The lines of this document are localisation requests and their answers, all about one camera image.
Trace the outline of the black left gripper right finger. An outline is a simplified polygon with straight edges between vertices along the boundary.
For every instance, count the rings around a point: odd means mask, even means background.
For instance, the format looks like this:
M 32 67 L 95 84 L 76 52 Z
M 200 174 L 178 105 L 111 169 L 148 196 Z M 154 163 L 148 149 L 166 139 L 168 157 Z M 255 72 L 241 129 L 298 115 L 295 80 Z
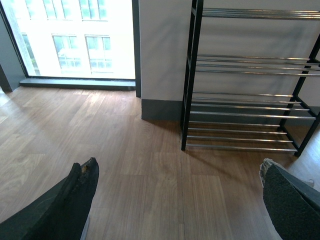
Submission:
M 314 181 L 293 176 L 270 158 L 263 160 L 259 176 L 264 205 L 281 239 L 318 240 L 320 192 Z

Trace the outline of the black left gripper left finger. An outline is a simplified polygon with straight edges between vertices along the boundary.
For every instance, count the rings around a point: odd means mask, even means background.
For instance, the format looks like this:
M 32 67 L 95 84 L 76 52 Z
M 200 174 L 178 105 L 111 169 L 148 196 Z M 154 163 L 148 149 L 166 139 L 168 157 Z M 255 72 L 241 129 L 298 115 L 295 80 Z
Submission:
M 99 179 L 94 157 L 0 224 L 2 240 L 83 240 Z

